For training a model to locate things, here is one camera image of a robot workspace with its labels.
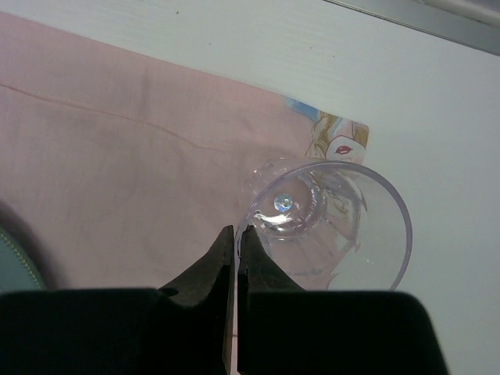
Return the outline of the pink cloth placemat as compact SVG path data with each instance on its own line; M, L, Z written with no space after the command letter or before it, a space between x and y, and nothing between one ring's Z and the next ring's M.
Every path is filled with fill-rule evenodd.
M158 287L280 157L360 163L365 124L1 15L2 225L54 288Z

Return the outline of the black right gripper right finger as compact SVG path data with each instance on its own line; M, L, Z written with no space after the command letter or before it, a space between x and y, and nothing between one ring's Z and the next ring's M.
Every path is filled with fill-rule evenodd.
M306 291L241 235L237 370L241 374L446 374L423 305L393 291Z

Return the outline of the teal ceramic plate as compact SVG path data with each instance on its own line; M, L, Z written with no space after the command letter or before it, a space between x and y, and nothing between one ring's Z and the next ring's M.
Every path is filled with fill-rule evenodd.
M45 289L45 282L32 260L19 242L3 228L1 229L0 267L2 294Z

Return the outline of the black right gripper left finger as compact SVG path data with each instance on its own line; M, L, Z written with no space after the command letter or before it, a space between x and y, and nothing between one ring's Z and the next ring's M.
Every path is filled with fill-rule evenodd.
M228 374L234 229L161 288L1 298L4 374Z

